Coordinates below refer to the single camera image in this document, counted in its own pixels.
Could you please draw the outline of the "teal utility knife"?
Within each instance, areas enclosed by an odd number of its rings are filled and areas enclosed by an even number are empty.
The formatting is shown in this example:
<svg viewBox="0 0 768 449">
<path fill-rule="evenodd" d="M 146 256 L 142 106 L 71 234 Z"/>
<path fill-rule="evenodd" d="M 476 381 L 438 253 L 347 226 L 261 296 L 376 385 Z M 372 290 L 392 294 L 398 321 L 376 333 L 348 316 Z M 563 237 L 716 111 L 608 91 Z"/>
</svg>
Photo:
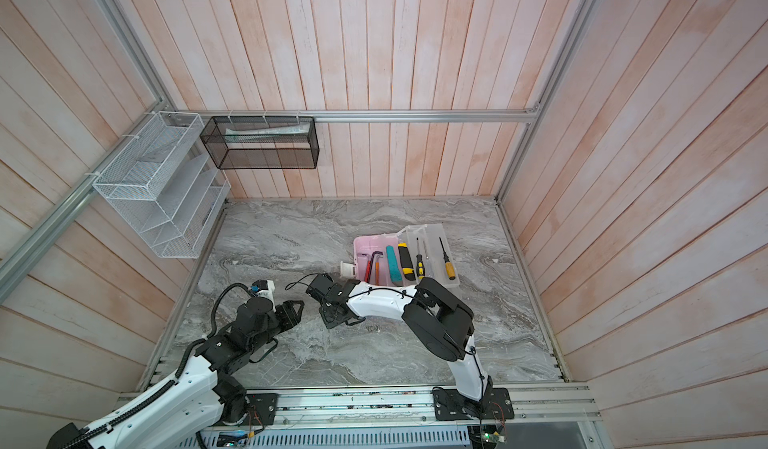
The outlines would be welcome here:
<svg viewBox="0 0 768 449">
<path fill-rule="evenodd" d="M 388 245 L 386 247 L 386 259 L 389 270 L 389 277 L 393 286 L 401 286 L 403 284 L 402 274 L 398 263 L 397 253 L 395 247 Z"/>
</svg>

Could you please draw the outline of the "steel hex key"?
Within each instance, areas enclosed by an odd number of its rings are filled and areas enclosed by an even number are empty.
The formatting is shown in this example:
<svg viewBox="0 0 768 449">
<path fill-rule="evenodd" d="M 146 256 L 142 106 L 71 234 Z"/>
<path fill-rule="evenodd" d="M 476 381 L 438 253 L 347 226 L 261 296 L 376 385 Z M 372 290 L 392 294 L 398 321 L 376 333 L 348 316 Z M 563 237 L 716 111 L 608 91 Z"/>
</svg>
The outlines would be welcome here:
<svg viewBox="0 0 768 449">
<path fill-rule="evenodd" d="M 377 261 L 380 263 L 380 259 L 383 257 L 383 253 L 381 251 L 374 251 L 371 255 L 375 257 L 373 261 L 370 283 L 373 282 L 375 284 L 375 263 Z"/>
</svg>

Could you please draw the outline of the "yellow black utility knife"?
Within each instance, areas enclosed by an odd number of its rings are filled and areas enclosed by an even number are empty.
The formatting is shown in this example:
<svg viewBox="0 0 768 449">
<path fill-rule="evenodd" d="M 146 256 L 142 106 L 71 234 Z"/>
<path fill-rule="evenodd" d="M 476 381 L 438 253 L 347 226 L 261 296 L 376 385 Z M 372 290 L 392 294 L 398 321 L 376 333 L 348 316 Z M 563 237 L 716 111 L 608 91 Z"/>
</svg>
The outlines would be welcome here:
<svg viewBox="0 0 768 449">
<path fill-rule="evenodd" d="M 410 251 L 406 243 L 398 244 L 398 254 L 404 279 L 407 281 L 415 281 L 416 273 L 414 270 Z"/>
</svg>

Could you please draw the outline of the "yellow black phillips screwdriver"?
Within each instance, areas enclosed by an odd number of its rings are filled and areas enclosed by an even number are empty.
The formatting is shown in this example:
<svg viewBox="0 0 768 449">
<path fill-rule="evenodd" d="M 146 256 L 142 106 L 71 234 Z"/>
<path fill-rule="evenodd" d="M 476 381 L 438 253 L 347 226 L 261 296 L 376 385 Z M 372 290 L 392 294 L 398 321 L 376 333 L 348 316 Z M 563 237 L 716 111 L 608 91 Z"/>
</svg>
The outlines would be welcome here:
<svg viewBox="0 0 768 449">
<path fill-rule="evenodd" d="M 417 243 L 417 255 L 416 255 L 417 277 L 419 280 L 422 280 L 426 276 L 425 247 L 420 237 L 416 238 L 416 243 Z"/>
</svg>

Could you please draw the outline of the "pink tool box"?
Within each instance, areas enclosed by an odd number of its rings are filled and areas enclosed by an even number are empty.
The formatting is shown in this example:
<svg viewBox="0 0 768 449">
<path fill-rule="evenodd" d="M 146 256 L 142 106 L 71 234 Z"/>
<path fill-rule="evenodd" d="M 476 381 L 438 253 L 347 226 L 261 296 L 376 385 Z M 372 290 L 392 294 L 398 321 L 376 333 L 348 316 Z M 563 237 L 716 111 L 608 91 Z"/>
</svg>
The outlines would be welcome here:
<svg viewBox="0 0 768 449">
<path fill-rule="evenodd" d="M 357 237 L 353 261 L 340 264 L 345 279 L 375 285 L 410 286 L 423 277 L 448 289 L 458 288 L 459 275 L 441 224 L 406 226 L 397 233 Z"/>
</svg>

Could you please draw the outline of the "orange handled screwdriver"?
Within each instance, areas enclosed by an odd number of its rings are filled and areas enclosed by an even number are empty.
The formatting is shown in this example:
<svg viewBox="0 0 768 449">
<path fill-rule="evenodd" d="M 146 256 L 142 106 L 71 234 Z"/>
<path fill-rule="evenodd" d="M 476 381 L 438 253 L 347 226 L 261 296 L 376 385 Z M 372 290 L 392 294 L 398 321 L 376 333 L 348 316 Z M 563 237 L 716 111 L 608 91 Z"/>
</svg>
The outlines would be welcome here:
<svg viewBox="0 0 768 449">
<path fill-rule="evenodd" d="M 454 268 L 454 265 L 450 259 L 450 256 L 446 250 L 444 241 L 441 237 L 438 238 L 438 241 L 440 243 L 441 251 L 442 251 L 442 257 L 444 261 L 444 268 L 446 272 L 446 276 L 449 280 L 453 281 L 457 278 L 456 270 Z"/>
</svg>

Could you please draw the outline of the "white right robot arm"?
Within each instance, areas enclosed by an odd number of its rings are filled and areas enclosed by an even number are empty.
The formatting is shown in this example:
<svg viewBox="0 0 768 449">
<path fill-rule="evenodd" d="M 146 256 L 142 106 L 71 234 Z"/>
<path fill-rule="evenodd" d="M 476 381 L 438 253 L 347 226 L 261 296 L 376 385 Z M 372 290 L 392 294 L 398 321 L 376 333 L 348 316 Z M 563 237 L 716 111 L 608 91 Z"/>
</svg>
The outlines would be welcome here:
<svg viewBox="0 0 768 449">
<path fill-rule="evenodd" d="M 306 293 L 320 304 L 328 329 L 371 317 L 404 322 L 429 352 L 448 363 L 456 390 L 466 400 L 481 403 L 492 386 L 478 356 L 473 311 L 437 280 L 388 287 L 354 279 L 341 285 L 319 275 Z"/>
</svg>

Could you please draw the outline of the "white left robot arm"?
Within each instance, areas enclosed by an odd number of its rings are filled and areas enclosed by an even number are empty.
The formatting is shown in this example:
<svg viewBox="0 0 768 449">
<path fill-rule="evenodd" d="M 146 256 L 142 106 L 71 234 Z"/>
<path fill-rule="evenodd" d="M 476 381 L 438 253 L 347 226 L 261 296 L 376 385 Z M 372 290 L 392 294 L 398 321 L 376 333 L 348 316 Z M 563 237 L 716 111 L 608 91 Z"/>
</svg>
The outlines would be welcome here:
<svg viewBox="0 0 768 449">
<path fill-rule="evenodd" d="M 234 374 L 252 354 L 301 322 L 304 303 L 276 305 L 253 296 L 236 319 L 190 343 L 175 372 L 122 408 L 78 428 L 69 423 L 49 448 L 165 448 L 217 422 L 239 425 L 252 413 L 245 387 Z"/>
</svg>

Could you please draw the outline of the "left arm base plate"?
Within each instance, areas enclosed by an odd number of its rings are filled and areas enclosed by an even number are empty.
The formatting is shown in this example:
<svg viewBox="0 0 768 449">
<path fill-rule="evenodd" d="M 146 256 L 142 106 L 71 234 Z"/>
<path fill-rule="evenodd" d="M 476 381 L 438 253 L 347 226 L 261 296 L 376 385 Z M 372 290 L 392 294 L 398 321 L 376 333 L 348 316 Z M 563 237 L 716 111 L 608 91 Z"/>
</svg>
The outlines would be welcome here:
<svg viewBox="0 0 768 449">
<path fill-rule="evenodd" d="M 277 393 L 257 392 L 237 396 L 232 402 L 228 402 L 224 406 L 216 403 L 215 406 L 222 408 L 223 411 L 206 427 L 256 426 L 257 428 L 266 428 L 272 426 L 275 422 L 278 399 Z"/>
</svg>

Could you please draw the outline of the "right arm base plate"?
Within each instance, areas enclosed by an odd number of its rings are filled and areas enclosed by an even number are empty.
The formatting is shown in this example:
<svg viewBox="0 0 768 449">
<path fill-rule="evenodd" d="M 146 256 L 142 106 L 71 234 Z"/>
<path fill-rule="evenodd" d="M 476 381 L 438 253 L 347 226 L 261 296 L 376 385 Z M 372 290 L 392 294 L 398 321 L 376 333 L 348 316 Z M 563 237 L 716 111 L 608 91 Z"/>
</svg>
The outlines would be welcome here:
<svg viewBox="0 0 768 449">
<path fill-rule="evenodd" d="M 433 387 L 435 418 L 438 421 L 461 421 L 471 418 L 506 421 L 515 417 L 509 391 L 490 387 L 480 401 L 461 395 L 456 389 Z"/>
</svg>

